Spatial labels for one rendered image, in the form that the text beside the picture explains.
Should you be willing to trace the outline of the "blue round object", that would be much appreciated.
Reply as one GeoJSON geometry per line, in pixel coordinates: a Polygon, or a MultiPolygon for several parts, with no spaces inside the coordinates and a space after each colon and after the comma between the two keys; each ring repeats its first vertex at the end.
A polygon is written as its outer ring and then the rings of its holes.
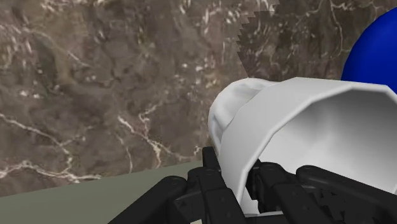
{"type": "Polygon", "coordinates": [[[397,94],[397,7],[362,32],[346,59],[341,80],[386,85],[397,94]]]}

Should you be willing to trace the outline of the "white mug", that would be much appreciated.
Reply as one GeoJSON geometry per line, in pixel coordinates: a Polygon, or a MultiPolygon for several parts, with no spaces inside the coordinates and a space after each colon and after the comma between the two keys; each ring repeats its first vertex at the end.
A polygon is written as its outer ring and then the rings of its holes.
{"type": "Polygon", "coordinates": [[[245,78],[224,88],[208,116],[221,174],[245,214],[257,160],[288,172],[315,165],[397,194],[397,94],[385,85],[295,77],[245,78]]]}

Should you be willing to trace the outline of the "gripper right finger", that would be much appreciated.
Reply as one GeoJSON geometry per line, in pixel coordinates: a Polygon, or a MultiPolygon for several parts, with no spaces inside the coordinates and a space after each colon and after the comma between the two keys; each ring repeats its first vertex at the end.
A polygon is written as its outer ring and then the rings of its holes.
{"type": "Polygon", "coordinates": [[[397,195],[313,165],[258,160],[247,190],[260,212],[249,224],[397,224],[397,195]]]}

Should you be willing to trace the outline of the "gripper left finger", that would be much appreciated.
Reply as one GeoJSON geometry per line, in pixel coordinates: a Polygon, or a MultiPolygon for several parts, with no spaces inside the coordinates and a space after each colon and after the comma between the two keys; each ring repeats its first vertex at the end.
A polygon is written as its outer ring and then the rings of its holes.
{"type": "Polygon", "coordinates": [[[203,148],[202,158],[187,178],[164,177],[108,224],[247,224],[214,148],[203,148]]]}

